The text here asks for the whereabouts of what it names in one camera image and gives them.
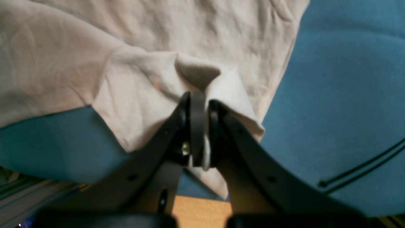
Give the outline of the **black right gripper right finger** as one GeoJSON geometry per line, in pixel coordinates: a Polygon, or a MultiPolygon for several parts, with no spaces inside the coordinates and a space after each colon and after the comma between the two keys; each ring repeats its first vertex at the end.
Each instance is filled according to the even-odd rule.
{"type": "Polygon", "coordinates": [[[208,105],[211,166],[227,182],[237,215],[350,218],[358,212],[308,186],[276,162],[217,100],[208,105]]]}

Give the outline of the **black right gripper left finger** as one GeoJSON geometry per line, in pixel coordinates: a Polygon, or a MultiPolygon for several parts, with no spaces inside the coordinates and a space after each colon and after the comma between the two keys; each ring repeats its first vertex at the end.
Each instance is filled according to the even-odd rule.
{"type": "Polygon", "coordinates": [[[126,163],[50,210],[171,214],[183,167],[203,151],[204,102],[203,92],[186,92],[158,131],[126,163]]]}

